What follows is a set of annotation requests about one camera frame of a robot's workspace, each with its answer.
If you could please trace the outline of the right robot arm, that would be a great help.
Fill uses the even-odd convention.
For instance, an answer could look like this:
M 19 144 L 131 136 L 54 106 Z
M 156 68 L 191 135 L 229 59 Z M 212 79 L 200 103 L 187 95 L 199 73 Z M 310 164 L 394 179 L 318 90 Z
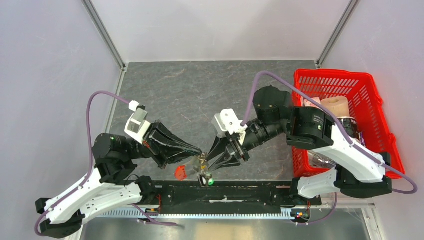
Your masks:
M 344 136 L 341 122 L 326 112 L 311 106 L 294 106 L 291 94 L 274 86 L 257 90 L 252 103 L 256 118 L 246 125 L 231 108 L 215 115 L 212 123 L 217 136 L 206 155 L 212 161 L 210 171 L 239 166 L 249 159 L 249 151 L 285 134 L 289 146 L 335 162 L 323 173 L 293 178 L 288 191 L 292 203 L 300 205 L 329 193 L 368 199 L 392 192 L 392 181 L 383 166 L 390 155 L 372 152 Z

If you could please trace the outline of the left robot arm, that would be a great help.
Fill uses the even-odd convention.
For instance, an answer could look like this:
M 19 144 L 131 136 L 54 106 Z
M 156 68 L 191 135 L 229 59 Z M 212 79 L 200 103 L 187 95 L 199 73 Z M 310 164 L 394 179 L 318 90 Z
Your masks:
M 202 150 L 171 133 L 161 122 L 130 122 L 125 135 L 102 133 L 89 154 L 89 171 L 78 182 L 53 198 L 36 201 L 40 215 L 34 231 L 40 237 L 68 237 L 100 214 L 118 207 L 152 204 L 158 191 L 149 176 L 128 182 L 134 160 L 152 159 L 163 169 L 197 157 Z

